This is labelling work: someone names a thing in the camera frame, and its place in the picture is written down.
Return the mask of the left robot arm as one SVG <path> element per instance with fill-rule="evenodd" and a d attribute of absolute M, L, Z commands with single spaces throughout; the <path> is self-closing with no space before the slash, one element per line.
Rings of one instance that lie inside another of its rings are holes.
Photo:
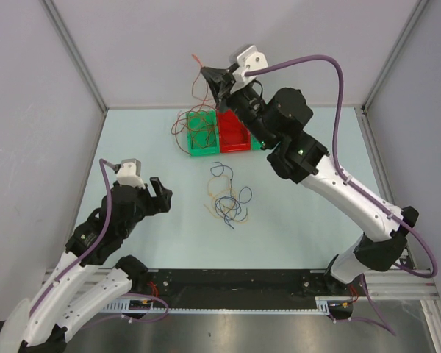
<path fill-rule="evenodd" d="M 126 294 L 166 305 L 156 296 L 152 273 L 132 255 L 122 257 L 103 280 L 78 294 L 139 222 L 170 210 L 172 191 L 156 177 L 150 183 L 154 194 L 138 177 L 106 186 L 101 206 L 75 229 L 36 297 L 22 300 L 0 321 L 0 352 L 64 352 L 80 329 Z"/>

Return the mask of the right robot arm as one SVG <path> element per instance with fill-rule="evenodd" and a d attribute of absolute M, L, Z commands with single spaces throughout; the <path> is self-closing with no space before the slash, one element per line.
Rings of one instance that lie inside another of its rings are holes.
<path fill-rule="evenodd" d="M 232 111 L 247 130 L 270 153 L 267 160 L 282 179 L 301 184 L 331 202 L 363 231 L 360 239 L 329 263 L 324 277 L 326 290 L 341 295 L 351 282 L 367 271 L 388 271 L 407 245 L 407 229 L 400 221 L 415 222 L 413 207 L 390 206 L 361 183 L 353 186 L 351 175 L 341 177 L 328 149 L 305 132 L 313 116 L 302 92 L 279 89 L 270 101 L 254 89 L 255 80 L 236 88 L 234 69 L 203 67 L 201 75 L 222 113 Z"/>

